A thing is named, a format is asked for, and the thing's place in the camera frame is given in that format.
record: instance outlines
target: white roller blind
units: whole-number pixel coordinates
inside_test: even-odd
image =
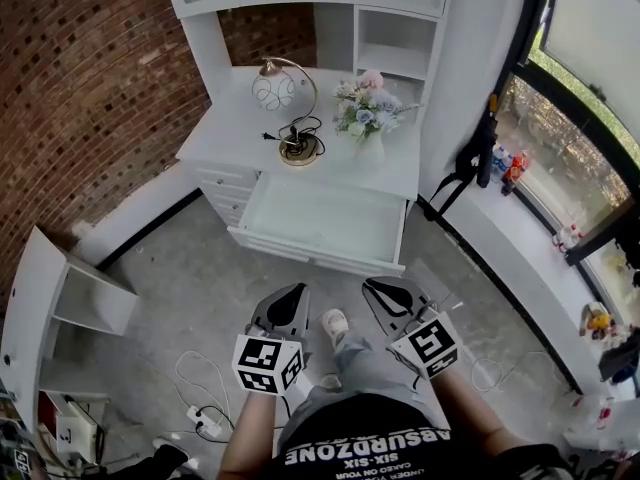
[[[545,51],[600,87],[640,142],[640,0],[556,0]]]

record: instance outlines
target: power plug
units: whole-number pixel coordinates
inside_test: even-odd
[[[201,433],[207,433],[210,437],[216,438],[222,433],[222,427],[215,421],[209,418],[204,411],[198,409],[195,405],[192,405],[187,411],[187,418],[193,421],[196,425],[200,424]]]

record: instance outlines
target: lamp base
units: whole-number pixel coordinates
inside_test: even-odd
[[[318,157],[319,140],[310,133],[300,133],[298,144],[280,141],[280,158],[289,165],[309,165]]]

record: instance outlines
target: concrete floor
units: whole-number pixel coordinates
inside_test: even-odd
[[[449,314],[467,351],[460,362],[465,375],[470,376],[474,358],[496,361],[508,372],[526,352],[542,350],[495,286],[418,208],[407,220],[401,262],[407,266],[405,277],[414,279],[436,300],[447,301],[448,306],[456,297],[464,302]],[[108,274],[130,285],[142,299],[126,336],[78,330],[68,337],[70,347],[65,347],[103,377],[112,396],[106,419],[110,428],[106,461],[132,453],[144,457],[152,453],[154,437],[193,430],[171,382],[142,358],[171,377],[188,404],[202,406],[210,404],[211,398],[174,373],[185,351],[200,352],[220,366],[231,417],[237,419],[245,393],[230,368],[236,336],[243,332],[256,304],[283,286],[301,281],[312,290],[312,379],[331,369],[329,344],[317,323],[327,309],[343,308],[355,330],[374,344],[384,343],[361,295],[361,277],[238,246],[203,197],[127,252]],[[187,356],[180,373],[224,399],[218,375],[207,362]],[[481,386],[498,376],[493,364],[481,362],[475,368],[474,379]],[[527,355],[506,381],[483,396],[522,437],[562,446],[557,407],[566,391],[566,384],[554,378],[546,357]],[[279,403],[277,424],[285,421]],[[203,478],[215,477],[224,445],[206,443],[193,434],[173,437],[180,437],[181,445],[199,461]],[[221,438],[227,437],[228,428]],[[112,469],[132,462],[136,461],[120,462]]]

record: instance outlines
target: black t-shirt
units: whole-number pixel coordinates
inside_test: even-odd
[[[488,458],[466,447],[450,430],[433,428],[410,405],[361,394],[305,420],[271,461],[264,478],[571,478],[564,467],[550,445],[515,448]]]

